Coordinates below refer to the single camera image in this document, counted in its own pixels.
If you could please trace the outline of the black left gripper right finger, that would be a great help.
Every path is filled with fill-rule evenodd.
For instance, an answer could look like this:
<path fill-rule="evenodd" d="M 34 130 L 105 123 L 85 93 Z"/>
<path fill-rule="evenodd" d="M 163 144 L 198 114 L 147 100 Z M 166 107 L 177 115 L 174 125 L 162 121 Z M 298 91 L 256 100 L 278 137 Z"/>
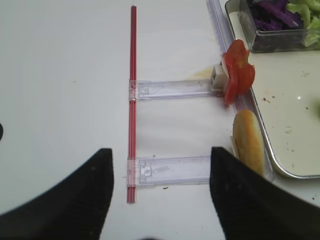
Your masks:
<path fill-rule="evenodd" d="M 260 176 L 223 147 L 210 155 L 209 189 L 227 240 L 318 240 L 320 208 Z"/>

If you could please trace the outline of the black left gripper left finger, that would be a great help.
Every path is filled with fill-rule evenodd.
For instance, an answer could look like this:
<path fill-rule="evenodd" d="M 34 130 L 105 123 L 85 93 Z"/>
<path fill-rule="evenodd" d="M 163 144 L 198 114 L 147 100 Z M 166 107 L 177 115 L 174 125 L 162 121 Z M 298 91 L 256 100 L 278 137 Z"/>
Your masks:
<path fill-rule="evenodd" d="M 2 240 L 98 240 L 113 195 L 113 154 L 101 148 L 59 184 L 0 216 Z"/>

